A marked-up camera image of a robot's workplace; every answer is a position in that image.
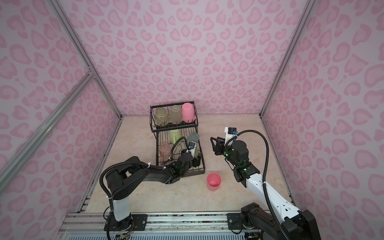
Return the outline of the teal plastic cup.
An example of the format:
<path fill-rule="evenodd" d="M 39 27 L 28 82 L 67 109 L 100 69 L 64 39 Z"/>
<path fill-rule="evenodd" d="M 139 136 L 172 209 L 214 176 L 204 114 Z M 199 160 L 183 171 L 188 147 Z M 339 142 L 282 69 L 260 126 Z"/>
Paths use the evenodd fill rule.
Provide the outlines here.
<path fill-rule="evenodd" d="M 188 136 L 188 138 L 187 138 L 187 142 L 188 142 L 188 144 L 190 144 L 190 143 L 195 143 L 195 144 L 197 144 L 197 143 L 199 142 L 199 139 L 200 139 L 199 134 L 196 133 L 196 132 L 192 132 L 192 133 Z"/>

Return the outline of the clear pink plastic cup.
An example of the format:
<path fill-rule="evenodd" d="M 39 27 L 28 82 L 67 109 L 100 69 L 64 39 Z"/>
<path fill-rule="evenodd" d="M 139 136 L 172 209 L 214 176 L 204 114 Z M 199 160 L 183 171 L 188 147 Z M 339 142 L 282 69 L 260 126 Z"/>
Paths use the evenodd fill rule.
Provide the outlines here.
<path fill-rule="evenodd" d="M 172 147 L 168 143 L 162 143 L 159 145 L 159 153 L 160 153 L 162 162 L 166 162 L 169 160 L 171 156 L 171 149 Z"/>

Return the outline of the pale green mug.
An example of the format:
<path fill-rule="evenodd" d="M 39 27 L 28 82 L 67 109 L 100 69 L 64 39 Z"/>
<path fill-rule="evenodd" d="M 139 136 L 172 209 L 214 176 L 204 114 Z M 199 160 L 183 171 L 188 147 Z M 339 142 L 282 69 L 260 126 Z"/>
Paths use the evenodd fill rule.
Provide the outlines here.
<path fill-rule="evenodd" d="M 176 142 L 182 137 L 181 130 L 170 130 L 169 136 L 171 143 L 175 145 Z"/>

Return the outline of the pale green textured cup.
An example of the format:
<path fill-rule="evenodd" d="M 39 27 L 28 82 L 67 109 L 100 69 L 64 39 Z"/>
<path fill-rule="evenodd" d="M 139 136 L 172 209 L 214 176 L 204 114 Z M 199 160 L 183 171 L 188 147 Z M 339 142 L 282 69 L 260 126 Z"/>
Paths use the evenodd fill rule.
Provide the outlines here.
<path fill-rule="evenodd" d="M 182 109 L 180 105 L 173 105 L 170 108 L 170 121 L 173 125 L 178 125 L 183 121 Z"/>

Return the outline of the bright green plastic cup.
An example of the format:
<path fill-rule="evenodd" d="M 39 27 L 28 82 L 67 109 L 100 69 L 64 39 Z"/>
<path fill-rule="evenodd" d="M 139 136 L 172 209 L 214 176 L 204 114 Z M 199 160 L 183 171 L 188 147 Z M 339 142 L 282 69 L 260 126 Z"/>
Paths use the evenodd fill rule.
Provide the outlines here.
<path fill-rule="evenodd" d="M 155 125 L 158 127 L 165 127 L 168 123 L 168 111 L 165 108 L 157 108 L 155 111 Z"/>

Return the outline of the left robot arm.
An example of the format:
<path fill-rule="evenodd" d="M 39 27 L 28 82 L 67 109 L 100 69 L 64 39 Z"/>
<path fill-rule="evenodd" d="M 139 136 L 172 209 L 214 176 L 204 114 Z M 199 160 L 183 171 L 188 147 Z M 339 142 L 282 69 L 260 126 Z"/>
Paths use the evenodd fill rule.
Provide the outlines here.
<path fill-rule="evenodd" d="M 129 196 L 142 182 L 159 182 L 171 185 L 185 177 L 191 168 L 198 167 L 201 156 L 183 152 L 177 160 L 166 166 L 140 161 L 137 156 L 106 168 L 99 177 L 99 185 L 107 195 L 110 213 L 104 231 L 131 231 L 135 220 L 129 209 Z"/>

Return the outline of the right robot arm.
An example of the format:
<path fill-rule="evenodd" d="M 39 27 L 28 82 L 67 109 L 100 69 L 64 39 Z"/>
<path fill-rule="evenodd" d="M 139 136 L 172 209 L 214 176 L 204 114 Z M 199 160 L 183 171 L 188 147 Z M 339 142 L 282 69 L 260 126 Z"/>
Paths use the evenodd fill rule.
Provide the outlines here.
<path fill-rule="evenodd" d="M 315 216 L 302 211 L 279 194 L 249 160 L 249 150 L 243 141 L 224 138 L 210 139 L 217 156 L 224 156 L 233 166 L 236 181 L 255 194 L 269 209 L 264 211 L 251 203 L 241 209 L 244 228 L 260 230 L 261 240 L 319 240 L 320 231 Z"/>

